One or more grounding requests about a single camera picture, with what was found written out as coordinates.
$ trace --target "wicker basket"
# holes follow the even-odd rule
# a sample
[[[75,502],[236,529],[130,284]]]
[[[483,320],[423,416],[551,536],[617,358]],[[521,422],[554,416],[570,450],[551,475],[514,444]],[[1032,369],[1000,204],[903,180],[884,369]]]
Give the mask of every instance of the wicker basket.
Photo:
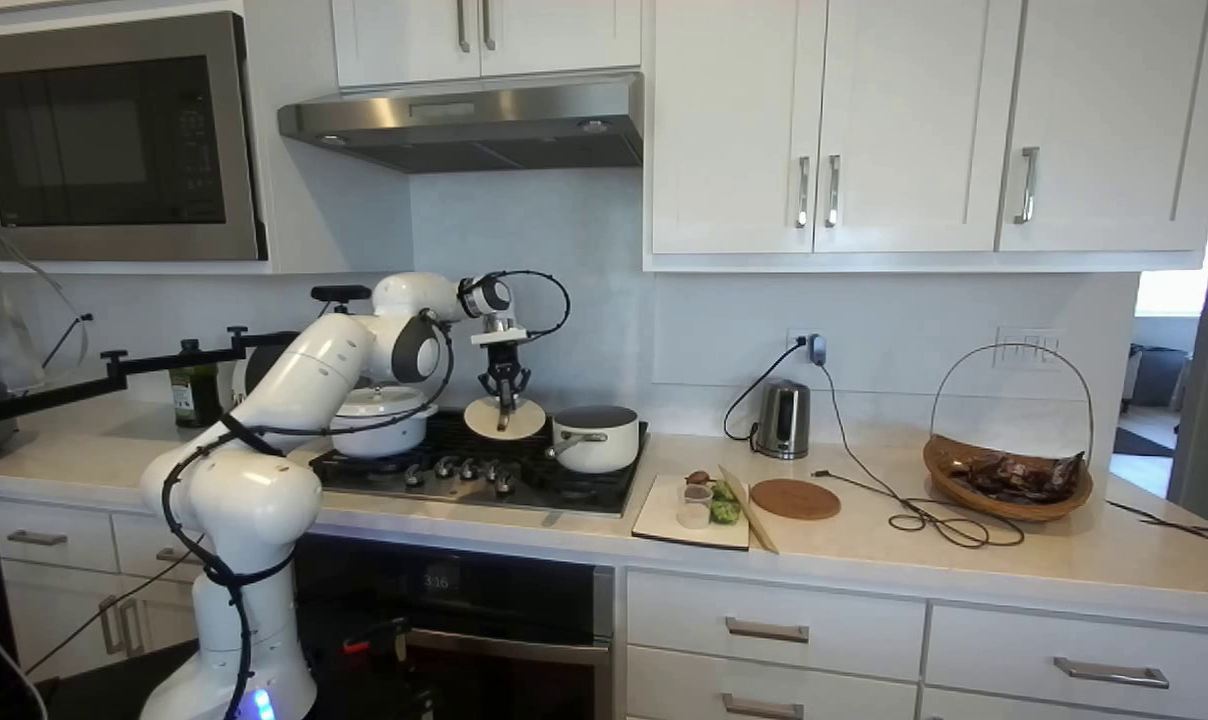
[[[966,363],[971,354],[984,354],[997,348],[1037,348],[1037,350],[1059,358],[1081,380],[1082,413],[1089,413],[1089,438],[1082,438],[1081,454],[1022,454],[1022,450],[963,444],[963,438],[934,431],[934,405],[940,405],[947,380],[957,375],[957,369]],[[1092,473],[1089,473],[1089,447],[1095,434],[1092,427],[1095,427],[1092,422],[1092,388],[1067,354],[1059,354],[1055,348],[1041,348],[1041,342],[984,342],[984,348],[963,350],[947,369],[947,375],[934,383],[927,438],[923,438],[927,481],[940,495],[947,495],[963,507],[975,507],[975,512],[1000,514],[1000,521],[1014,521],[1014,524],[1046,524],[1046,521],[1075,512],[1092,492]]]
[[[927,434],[923,444],[927,481],[947,501],[1005,514],[1014,524],[1046,524],[1081,507],[1092,492],[1092,473],[1082,454],[1013,454],[980,444],[958,444],[951,434]],[[1059,475],[1065,487],[1014,487],[1013,481],[984,481],[1000,475]]]

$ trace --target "cutting board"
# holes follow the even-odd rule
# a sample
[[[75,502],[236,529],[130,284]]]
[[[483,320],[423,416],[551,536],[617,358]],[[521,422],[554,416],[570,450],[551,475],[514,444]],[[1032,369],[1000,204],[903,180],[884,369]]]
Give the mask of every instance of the cutting board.
[[[734,524],[686,524],[678,521],[683,507],[683,475],[657,475],[645,507],[632,524],[632,536],[669,538],[669,543],[700,543],[700,547],[751,547],[751,524],[738,514]]]

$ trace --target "stove burner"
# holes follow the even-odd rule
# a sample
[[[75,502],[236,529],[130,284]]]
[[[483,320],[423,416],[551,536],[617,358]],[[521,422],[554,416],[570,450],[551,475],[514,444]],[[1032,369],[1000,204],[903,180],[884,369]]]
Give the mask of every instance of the stove burner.
[[[575,507],[619,512],[636,481],[636,465],[619,473],[566,473],[551,454],[551,431],[528,438],[480,438],[462,427],[461,413],[437,413],[427,438],[401,454],[339,454],[313,460],[323,487],[414,495],[440,502],[524,502],[524,507]]]

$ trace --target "white countertop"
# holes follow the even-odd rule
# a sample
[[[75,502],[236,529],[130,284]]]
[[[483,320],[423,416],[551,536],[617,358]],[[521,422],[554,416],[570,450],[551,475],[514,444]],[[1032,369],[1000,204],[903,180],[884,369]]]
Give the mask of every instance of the white countertop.
[[[120,394],[26,416],[24,444],[0,454],[0,501],[146,512],[139,468],[178,438],[184,431],[172,427],[169,407]],[[919,447],[858,447],[858,454],[895,492],[927,492]],[[832,521],[768,514],[776,556],[765,547],[720,552],[636,538],[632,521],[648,487],[677,482],[691,468],[728,468],[745,482],[802,481],[815,468],[858,481],[841,447],[815,447],[808,460],[765,460],[709,434],[651,434],[622,514],[323,492],[314,531],[1208,629],[1208,538],[1115,512],[1105,492],[1067,521],[1027,529],[1019,547],[971,552],[943,543],[934,531],[895,531],[886,529],[895,502],[832,481],[824,482],[841,495]],[[1109,492],[1155,514],[1193,521],[1127,482]]]

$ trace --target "oven handle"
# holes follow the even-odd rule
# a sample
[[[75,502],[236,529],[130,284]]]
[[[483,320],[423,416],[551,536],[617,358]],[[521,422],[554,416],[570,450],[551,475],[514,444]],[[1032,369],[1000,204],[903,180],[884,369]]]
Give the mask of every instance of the oven handle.
[[[531,664],[583,664],[583,668],[607,664],[607,643],[534,643],[534,638],[471,637],[471,633],[440,633],[440,629],[413,629],[408,649],[531,658]]]

